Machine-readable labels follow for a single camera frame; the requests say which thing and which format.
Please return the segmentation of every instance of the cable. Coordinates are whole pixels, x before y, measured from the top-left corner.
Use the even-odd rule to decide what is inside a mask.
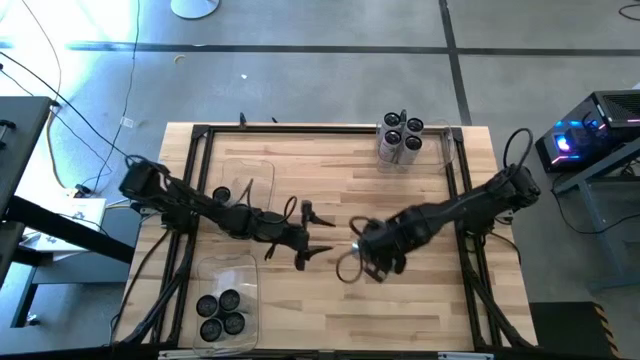
[[[362,256],[358,254],[359,266],[358,266],[358,273],[356,274],[356,276],[353,277],[353,279],[345,279],[342,277],[342,275],[340,274],[340,264],[342,264],[342,261],[352,254],[353,254],[352,251],[347,251],[346,253],[340,255],[340,257],[338,258],[338,261],[336,262],[336,276],[338,276],[338,279],[345,284],[353,284],[356,281],[360,280],[360,277],[362,277],[362,271],[364,270],[364,260],[362,260]]]
[[[500,240],[502,240],[502,241],[504,241],[504,242],[506,242],[506,243],[509,243],[509,245],[511,245],[511,247],[512,247],[512,248],[516,251],[516,253],[518,254],[518,263],[519,263],[520,265],[522,265],[522,256],[520,256],[520,249],[518,249],[518,246],[517,246],[513,241],[511,241],[511,240],[507,239],[506,237],[504,237],[504,236],[502,236],[502,235],[498,235],[498,234],[496,234],[496,233],[494,233],[494,232],[490,232],[490,233],[489,233],[489,235],[493,235],[494,237],[496,237],[496,238],[498,238],[498,239],[500,239]]]
[[[4,70],[2,70],[2,68],[0,68],[0,72],[2,72],[4,74],[4,76],[6,76],[9,79],[11,79],[11,81],[13,81],[16,85],[18,85],[18,87],[20,89],[22,89],[24,92],[26,92],[27,94],[33,96],[33,93],[31,93],[29,90],[25,89],[22,85],[20,85],[20,83],[16,79],[14,79],[13,77],[11,77],[11,75],[9,75],[6,72],[4,72]]]
[[[107,155],[107,160],[104,162],[100,171],[98,172],[98,176],[96,177],[96,183],[93,186],[93,193],[98,189],[98,183],[100,182],[100,177],[102,176],[102,172],[104,171],[105,166],[107,166],[107,161],[111,158],[111,154],[113,154],[113,149],[115,148],[115,143],[118,141],[118,136],[120,135],[120,131],[122,130],[122,119],[127,114],[127,108],[129,107],[129,95],[131,95],[131,88],[133,87],[133,73],[136,69],[136,50],[138,49],[138,39],[140,37],[140,0],[137,1],[137,11],[136,11],[136,40],[133,44],[133,54],[131,56],[131,72],[129,73],[129,88],[127,89],[127,95],[124,98],[124,109],[122,110],[122,116],[120,116],[120,120],[118,121],[118,130],[116,131],[116,135],[113,137],[111,141],[111,150],[109,150],[109,154]]]
[[[78,218],[74,218],[74,217],[73,217],[73,216],[71,216],[71,215],[62,214],[62,213],[57,213],[57,215],[64,216],[64,217],[68,217],[69,219],[72,219],[72,220],[79,220],[79,221],[84,221],[84,222],[91,223],[91,224],[93,224],[93,225],[95,225],[95,226],[99,227],[99,228],[100,228],[100,231],[102,231],[105,235],[107,235],[108,237],[111,237],[111,235],[109,235],[109,233],[108,233],[105,229],[103,229],[103,228],[102,228],[102,225],[98,224],[97,222],[94,222],[94,221],[91,221],[91,220],[85,220],[85,219],[78,219]]]
[[[29,11],[29,14],[31,14],[31,17],[36,22],[36,24],[38,24],[38,27],[40,28],[42,35],[44,35],[44,37],[47,39],[47,42],[49,43],[49,47],[51,48],[51,52],[53,52],[53,56],[56,59],[56,65],[58,66],[58,89],[56,91],[56,97],[53,101],[57,102],[58,94],[60,93],[60,88],[62,87],[62,67],[60,66],[60,58],[58,57],[58,52],[56,52],[56,49],[53,46],[53,42],[49,38],[49,35],[47,35],[47,32],[44,30],[44,28],[42,27],[42,24],[40,24],[40,21],[38,21],[38,18],[33,13],[29,5],[27,5],[25,0],[22,0],[22,4],[27,8],[27,11]],[[45,140],[46,140],[45,144],[47,147],[47,151],[49,152],[49,157],[51,158],[51,167],[53,171],[53,177],[56,179],[56,182],[58,183],[58,185],[60,185],[60,187],[64,189],[65,186],[62,184],[62,181],[60,181],[60,176],[58,175],[58,170],[56,167],[56,161],[55,161],[55,158],[53,157],[53,150],[51,146],[51,125],[52,124],[53,124],[53,118],[47,119],[47,123],[45,124]]]
[[[520,128],[516,130],[513,134],[511,134],[511,136],[509,136],[509,139],[507,140],[507,144],[504,147],[504,154],[502,154],[502,166],[504,168],[507,168],[507,155],[509,154],[509,147],[511,146],[511,141],[513,141],[513,139],[521,132],[526,132],[527,135],[529,135],[529,142],[527,143],[527,148],[525,149],[524,153],[520,157],[520,161],[518,161],[518,165],[516,166],[517,170],[520,170],[520,168],[522,167],[522,164],[524,164],[524,160],[527,158],[527,156],[531,152],[531,147],[533,146],[533,133],[531,132],[531,130],[527,128]]]
[[[238,199],[238,201],[236,201],[236,205],[242,201],[242,199],[244,198],[244,196],[247,196],[247,206],[248,207],[252,207],[251,206],[251,188],[253,187],[253,179],[249,180],[249,183],[247,184],[247,187],[244,189],[244,191],[242,192],[242,194],[240,195],[240,198]],[[283,210],[283,214],[284,217],[278,221],[269,221],[269,220],[265,220],[265,219],[261,219],[259,217],[257,217],[256,214],[253,213],[253,211],[251,211],[251,215],[253,217],[256,218],[256,220],[260,221],[263,224],[270,224],[270,225],[278,225],[278,224],[282,224],[285,221],[289,220],[289,218],[291,217],[291,215],[293,215],[293,212],[296,209],[296,206],[298,205],[298,197],[297,196],[291,196],[286,204],[284,205],[284,210]]]
[[[489,232],[488,234],[489,234],[489,235],[493,235],[493,236],[497,237],[498,239],[500,239],[500,240],[502,240],[502,241],[508,242],[508,243],[509,243],[509,245],[511,245],[511,247],[512,247],[512,248],[516,251],[516,253],[518,254],[518,264],[522,265],[522,257],[520,256],[520,249],[518,249],[518,246],[517,246],[514,242],[512,242],[511,240],[507,239],[506,237],[504,237],[504,236],[502,236],[502,235],[498,235],[498,234],[496,234],[496,233],[494,233],[494,232]],[[486,236],[486,235],[483,235],[483,236],[480,238],[480,246],[484,248],[484,246],[485,246],[486,244],[487,244],[487,236]],[[469,248],[467,248],[467,252],[468,252],[468,253],[471,253],[471,254],[475,254],[475,253],[476,253],[476,251],[475,251],[475,250],[471,250],[471,249],[469,249]]]
[[[522,156],[520,157],[518,164],[516,165],[516,169],[511,173],[511,175],[507,176],[507,178],[504,179],[504,181],[501,184],[497,185],[490,192],[496,191],[500,189],[502,186],[504,186],[506,183],[508,183],[511,180],[511,178],[513,178],[520,171],[520,169],[522,168],[522,165],[524,164],[524,160],[527,158],[527,156],[529,156],[529,153],[531,152],[531,148],[533,147],[533,133],[531,132],[531,130],[527,128],[520,128],[514,131],[513,134],[511,134],[511,136],[509,136],[509,139],[507,140],[507,144],[504,147],[504,153],[502,154],[502,167],[503,169],[508,168],[507,156],[509,155],[509,147],[511,146],[511,141],[513,141],[513,139],[521,132],[526,132],[527,135],[529,135],[529,141],[527,142],[527,147],[522,153]]]
[[[360,231],[354,223],[360,220],[365,220],[369,222],[371,219],[369,219],[366,216],[354,216],[351,219],[349,219],[349,229],[351,229],[351,231],[353,231],[356,235],[358,235],[358,237],[362,236],[362,231]]]
[[[111,318],[111,321],[109,321],[109,345],[113,345],[113,332],[118,326],[118,323],[120,322],[120,316],[122,315],[122,311],[124,311],[125,305],[129,301],[129,295],[131,295],[131,289],[133,289],[133,285],[135,285],[136,281],[138,281],[138,277],[140,277],[140,273],[142,272],[142,269],[144,268],[147,261],[149,261],[149,259],[151,258],[151,255],[156,251],[158,246],[160,246],[160,244],[162,244],[162,242],[167,238],[170,232],[171,232],[170,230],[165,231],[164,235],[162,235],[162,237],[158,239],[158,241],[151,247],[151,249],[149,249],[149,252],[147,252],[147,254],[142,258],[142,261],[140,262],[140,266],[138,266],[138,270],[136,270],[136,273],[133,275],[133,279],[131,279],[131,284],[129,285],[127,292],[124,294],[124,297],[122,298],[122,304],[120,304],[120,309]]]
[[[560,215],[562,216],[562,220],[564,221],[565,224],[567,224],[567,226],[569,228],[571,228],[571,230],[577,232],[578,234],[583,234],[583,235],[597,235],[597,234],[602,234],[604,232],[606,232],[607,230],[613,228],[614,226],[620,225],[621,223],[629,220],[629,219],[633,219],[636,217],[640,217],[640,213],[637,214],[632,214],[632,215],[628,215],[625,216],[621,219],[619,219],[618,221],[614,222],[613,224],[607,226],[606,228],[602,229],[602,230],[598,230],[598,231],[582,231],[582,230],[578,230],[575,228],[575,226],[573,226],[571,223],[569,223],[569,221],[567,220],[567,218],[564,215],[564,211],[562,210],[562,205],[560,205],[560,200],[558,199],[558,195],[555,193],[555,191],[553,191],[553,189],[555,189],[556,187],[556,183],[558,182],[558,180],[566,174],[560,174],[558,177],[556,177],[553,180],[553,184],[551,185],[551,194],[553,194],[553,197],[556,199],[556,204],[558,204],[558,209],[560,210]]]
[[[24,90],[24,92],[26,92],[27,94],[29,94],[31,96],[34,96],[33,93],[31,93],[29,90],[25,89],[22,85],[20,85],[20,83],[18,81],[16,81],[16,79],[11,77],[9,74],[4,72],[3,70],[0,70],[0,72],[2,72],[6,77],[11,79],[18,87],[20,87],[22,90]],[[87,148],[89,148],[89,150],[91,150],[91,152],[94,153],[98,157],[98,159],[100,159],[103,162],[105,162],[105,159],[102,156],[100,156],[100,154],[98,154],[98,152],[94,148],[92,148],[86,141],[84,141],[84,139],[82,139],[82,137],[80,137],[80,135],[76,134],[75,131],[73,131],[73,129],[71,129],[71,127],[66,123],[66,121],[64,121],[60,117],[60,115],[58,115],[58,113],[53,113],[53,114],[54,114],[54,117],[56,119],[60,120],[62,125],[64,125],[64,127],[66,127],[71,132],[71,134],[76,137],[76,139],[80,140],[81,143],[83,143]],[[52,152],[51,152],[51,161],[52,161],[52,164],[54,166],[53,174],[57,178],[57,172],[55,170],[55,161],[53,160],[53,153]],[[112,172],[111,167],[107,166],[107,168],[109,169],[109,173],[111,173]]]
[[[78,109],[76,109],[67,99],[65,99],[60,93],[58,93],[57,91],[55,91],[51,85],[49,85],[46,81],[42,80],[42,78],[38,75],[36,75],[33,71],[29,70],[29,68],[27,68],[26,66],[22,65],[20,62],[18,62],[17,60],[15,60],[14,58],[12,58],[11,56],[5,54],[3,51],[0,51],[0,55],[4,56],[5,58],[9,59],[12,63],[20,66],[22,69],[24,69],[25,71],[27,71],[29,74],[31,74],[33,77],[35,77],[36,79],[38,79],[38,81],[40,81],[42,84],[44,84],[47,88],[49,88],[49,90],[53,91],[56,93],[56,95],[58,97],[60,97],[60,99],[62,101],[64,101],[65,104],[69,105],[69,107],[73,110],[73,112],[75,112],[76,114],[78,114],[78,116],[82,119],[82,121],[84,121],[85,124],[87,124],[87,126],[89,126],[89,128],[96,134],[98,135],[98,137],[100,139],[102,139],[104,142],[106,142],[109,145],[112,145],[114,147],[114,149],[119,152],[120,154],[127,156],[127,154],[120,150],[117,146],[115,146],[112,142],[110,142],[109,140],[107,140],[107,138],[105,138],[104,136],[102,136],[102,134],[100,134],[98,132],[98,130],[96,130],[95,127],[93,127],[93,125],[91,125],[91,123],[80,113],[80,111],[78,111]]]
[[[618,14],[626,17],[629,20],[633,20],[633,21],[640,21],[640,18],[625,14],[624,10],[626,9],[630,9],[630,8],[634,8],[634,7],[640,7],[640,4],[630,4],[630,5],[625,5],[623,7],[621,7],[620,9],[618,9]]]
[[[499,218],[494,218],[494,220],[495,220],[496,222],[498,222],[498,223],[500,223],[500,224],[502,224],[502,225],[506,225],[506,226],[511,226],[511,224],[512,224],[512,223],[511,223],[511,222],[509,222],[509,221],[502,221],[502,220],[500,220]]]
[[[354,232],[354,234],[358,235],[358,237],[362,236],[362,231],[360,231],[360,229],[358,229],[355,225],[356,221],[361,221],[361,220],[365,220],[366,222],[369,222],[371,219],[369,219],[366,216],[354,216],[351,219],[349,219],[349,228],[351,229],[351,231]],[[342,255],[340,255],[340,257],[338,258],[338,261],[336,262],[336,276],[338,276],[338,279],[340,281],[342,281],[345,284],[353,284],[356,281],[358,281],[360,279],[360,277],[362,276],[362,272],[364,270],[364,259],[362,259],[362,256],[360,256],[360,253],[358,253],[358,273],[356,274],[356,276],[353,279],[345,279],[342,277],[342,275],[340,275],[340,265],[342,264],[342,261],[349,255],[354,254],[354,251],[348,251]]]
[[[62,87],[62,67],[60,66],[60,58],[58,58],[58,53],[56,52],[56,49],[53,46],[53,42],[51,42],[49,35],[47,35],[47,32],[44,31],[42,24],[40,24],[40,21],[38,21],[38,18],[36,17],[36,15],[33,13],[33,11],[31,11],[31,8],[29,7],[29,5],[27,5],[25,0],[22,0],[22,4],[24,4],[24,6],[27,8],[27,11],[29,11],[29,14],[31,14],[31,17],[33,18],[33,20],[35,20],[36,24],[38,24],[38,27],[40,28],[42,35],[44,35],[44,37],[47,39],[47,42],[49,43],[49,46],[51,47],[53,56],[56,58],[56,64],[58,65],[58,90],[55,91],[56,98],[53,101],[57,101],[59,96],[58,94],[60,93],[60,88]]]

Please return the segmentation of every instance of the gray floor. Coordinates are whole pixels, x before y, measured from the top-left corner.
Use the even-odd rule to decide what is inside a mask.
[[[124,105],[131,54],[67,51],[64,44],[132,41],[135,3],[27,2],[59,49],[62,93],[111,138]],[[213,15],[199,21],[175,17],[168,2],[141,3],[140,42],[144,43],[446,46],[438,0],[222,0]],[[459,47],[640,49],[640,23],[617,15],[626,3],[449,0],[449,10]],[[16,45],[6,52],[55,83],[53,57],[24,6],[19,1],[3,5],[0,2],[0,19],[6,10],[0,37]],[[236,121],[240,111],[249,121],[269,121],[273,116],[282,122],[373,123],[387,111],[406,108],[423,119],[460,124],[447,55],[186,53],[176,64],[179,54],[138,53],[127,117],[139,126],[122,131],[118,146],[126,152],[154,158],[168,121]],[[640,82],[640,57],[461,56],[460,63],[471,120],[489,126],[497,159],[515,129],[529,127],[538,137],[591,91],[628,89]],[[25,87],[46,94],[28,75],[3,64]],[[0,94],[20,94],[20,89],[0,77]],[[108,151],[68,109],[61,116],[99,153]],[[97,173],[100,162],[60,124],[54,124],[53,137],[67,186]],[[562,222],[547,191],[551,178],[542,171],[537,155],[532,154],[526,164],[545,190],[538,204],[517,215],[513,226],[530,301],[601,303],[621,353],[640,358],[640,287],[600,294],[587,291],[587,281],[607,274],[595,239],[573,233]],[[117,200],[124,164],[114,156],[110,165],[116,172],[101,181],[99,189],[109,200]],[[624,206],[631,212],[638,207],[637,202],[628,203],[638,193],[634,190],[625,190]],[[602,193],[600,199],[609,199],[612,192]],[[579,216],[581,204],[568,199],[566,206],[570,220],[586,228]],[[611,236],[630,232],[634,225],[638,224],[627,223]],[[15,306],[27,273],[21,266],[11,269],[0,292],[4,308]],[[0,314],[0,351],[64,348],[72,341],[76,346],[102,345],[121,292],[122,286],[43,287],[33,311],[45,324],[8,329],[9,311]],[[74,330],[61,333],[66,325]]]

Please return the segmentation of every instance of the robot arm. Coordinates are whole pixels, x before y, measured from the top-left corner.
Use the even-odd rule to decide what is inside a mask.
[[[497,215],[528,207],[539,195],[529,170],[511,165],[486,184],[454,199],[411,206],[386,221],[367,219],[353,248],[364,262],[365,273],[383,282],[391,270],[402,273],[405,254],[428,244],[448,222],[459,220],[465,232],[485,234],[493,228]]]
[[[120,185],[122,194],[137,201],[138,206],[152,207],[161,212],[162,222],[169,228],[184,230],[192,214],[196,213],[218,224],[235,239],[272,244],[265,260],[271,258],[277,245],[293,249],[296,251],[295,266],[300,271],[313,255],[331,249],[329,246],[309,246],[308,223],[335,226],[319,219],[309,201],[302,202],[302,224],[291,224],[287,221],[290,214],[263,211],[237,201],[232,203],[231,192],[226,187],[215,189],[212,197],[201,194],[184,181],[170,176],[164,165],[142,157],[127,158],[127,166],[129,171]],[[250,186],[251,182],[244,195],[250,196]],[[292,200],[291,211],[297,199],[293,197]]]

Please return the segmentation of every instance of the butcher block tabletop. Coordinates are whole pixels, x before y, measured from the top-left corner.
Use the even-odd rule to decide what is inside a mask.
[[[193,125],[169,123],[165,133],[159,161],[178,178],[184,173]],[[479,186],[498,171],[489,129],[473,126],[462,127],[462,131],[473,186]],[[306,271],[300,272],[294,267],[295,254],[291,249],[279,246],[273,258],[265,261],[268,244],[230,239],[211,221],[201,218],[180,348],[191,348],[197,336],[195,303],[200,296],[197,264],[216,255],[251,254],[259,272],[258,349],[473,349],[452,224],[445,226],[427,246],[409,253],[404,273],[390,274],[383,284],[366,275],[351,285],[336,277],[336,259],[356,239],[348,227],[351,217],[386,219],[409,205],[449,198],[442,166],[422,166],[409,174],[378,171],[375,139],[373,134],[215,134],[205,194],[210,196],[223,181],[222,169],[227,160],[268,162],[274,172],[270,210],[282,213],[292,195],[310,200],[320,218],[336,224],[335,228],[310,225],[311,245],[330,245],[334,249],[314,256],[307,262]],[[191,184],[194,188],[203,147],[199,146],[194,166]],[[427,149],[416,162],[438,163],[428,158],[437,156],[434,154]],[[454,169],[458,189],[462,189],[457,160]],[[300,201],[290,222],[299,222],[299,206]],[[159,225],[159,216],[142,224],[129,282],[147,251],[164,233]],[[507,226],[496,224],[494,232],[513,240]],[[184,243],[186,237],[181,240],[177,264]],[[157,298],[168,246],[169,241],[165,241],[143,269],[124,308],[117,340],[131,333]],[[517,254],[491,235],[487,236],[485,252],[496,302],[520,334],[535,344]],[[356,261],[346,261],[345,277],[355,274],[356,267]],[[487,314],[477,296],[476,300],[483,334],[489,342]],[[169,333],[174,306],[175,295],[167,307],[162,340]]]

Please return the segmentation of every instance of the desk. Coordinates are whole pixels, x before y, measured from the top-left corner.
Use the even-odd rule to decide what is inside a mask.
[[[169,123],[167,126],[160,161],[174,176],[184,172],[193,125]],[[464,127],[463,135],[472,182],[478,186],[497,172],[489,131],[486,127]],[[307,263],[305,272],[298,272],[293,266],[292,251],[279,247],[274,257],[265,262],[263,256],[268,245],[230,240],[212,222],[202,219],[180,348],[191,348],[197,333],[195,302],[199,292],[195,271],[198,262],[215,254],[244,253],[257,259],[260,271],[259,349],[473,349],[451,224],[428,246],[408,255],[404,274],[390,275],[383,285],[365,276],[353,285],[343,284],[336,278],[336,258],[355,239],[347,226],[350,217],[366,215],[384,219],[410,204],[449,198],[445,176],[439,169],[411,179],[379,173],[373,151],[374,136],[359,136],[354,139],[354,135],[347,134],[215,135],[206,194],[211,194],[221,181],[225,160],[269,161],[275,166],[271,209],[281,211],[290,195],[311,200],[318,216],[337,225],[336,228],[310,227],[312,244],[331,245],[334,250],[316,255]],[[196,164],[200,163],[201,153],[196,156]],[[196,168],[192,179],[197,178]],[[156,217],[142,227],[130,278],[146,252],[164,233],[159,223]],[[507,227],[497,227],[495,231],[512,239]],[[124,308],[116,339],[124,338],[134,329],[158,296],[167,251],[168,242],[165,242],[142,271]],[[496,302],[521,335],[536,343],[517,255],[507,244],[490,236],[485,251]],[[172,300],[167,307],[163,340],[169,333],[174,305]],[[483,306],[479,306],[479,312],[485,339],[489,339]]]
[[[25,326],[39,284],[124,282],[133,257],[134,249],[126,240],[112,239],[14,194],[52,114],[51,105],[47,97],[0,97],[0,119],[15,124],[3,134],[4,147],[0,149],[0,285],[12,261],[32,266],[11,327]],[[46,181],[42,169],[39,175],[35,186]],[[25,226],[91,252],[50,264],[51,253],[19,245]]]

